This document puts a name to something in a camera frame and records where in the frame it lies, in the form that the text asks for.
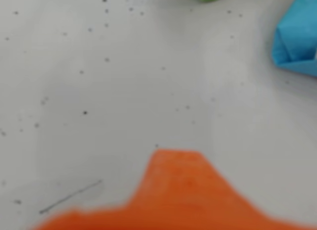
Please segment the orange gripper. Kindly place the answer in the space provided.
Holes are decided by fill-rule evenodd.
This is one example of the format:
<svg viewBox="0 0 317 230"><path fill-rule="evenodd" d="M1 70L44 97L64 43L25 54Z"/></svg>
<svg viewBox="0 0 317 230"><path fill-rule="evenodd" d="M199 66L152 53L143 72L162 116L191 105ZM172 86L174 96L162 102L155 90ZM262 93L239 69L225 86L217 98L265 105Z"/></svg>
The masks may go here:
<svg viewBox="0 0 317 230"><path fill-rule="evenodd" d="M315 230L261 213L197 151L158 149L129 206L70 211L37 230Z"/></svg>

